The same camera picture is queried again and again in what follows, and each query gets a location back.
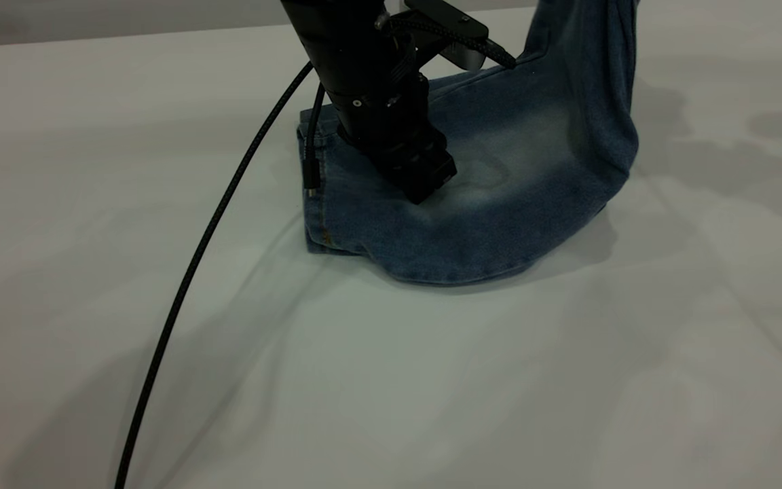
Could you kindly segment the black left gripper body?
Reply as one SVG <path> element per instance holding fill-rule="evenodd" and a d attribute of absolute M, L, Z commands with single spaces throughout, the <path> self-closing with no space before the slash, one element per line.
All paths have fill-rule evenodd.
<path fill-rule="evenodd" d="M 431 175 L 448 165 L 447 139 L 428 117 L 429 83 L 407 75 L 375 99 L 339 96 L 339 135 L 384 175 Z"/>

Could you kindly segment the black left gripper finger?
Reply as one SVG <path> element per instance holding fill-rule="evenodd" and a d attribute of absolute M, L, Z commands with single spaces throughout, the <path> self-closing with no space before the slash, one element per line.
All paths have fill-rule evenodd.
<path fill-rule="evenodd" d="M 391 163 L 387 178 L 413 204 L 421 204 L 441 186 L 441 165 L 432 160 Z"/>
<path fill-rule="evenodd" d="M 431 143 L 423 149 L 423 180 L 426 191 L 440 189 L 457 174 L 452 155 L 442 143 Z"/>

